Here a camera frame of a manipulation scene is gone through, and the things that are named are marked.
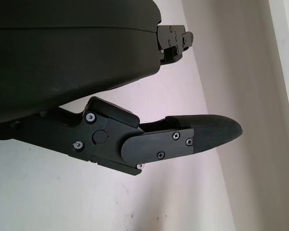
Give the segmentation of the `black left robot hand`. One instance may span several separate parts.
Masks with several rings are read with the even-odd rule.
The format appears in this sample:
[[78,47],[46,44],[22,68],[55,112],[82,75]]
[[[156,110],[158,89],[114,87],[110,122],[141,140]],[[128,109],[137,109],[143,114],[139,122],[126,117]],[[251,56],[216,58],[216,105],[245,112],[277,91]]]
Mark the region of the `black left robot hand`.
[[95,97],[179,61],[193,43],[152,0],[0,0],[0,140],[124,172],[204,152],[242,135],[221,115],[141,123]]

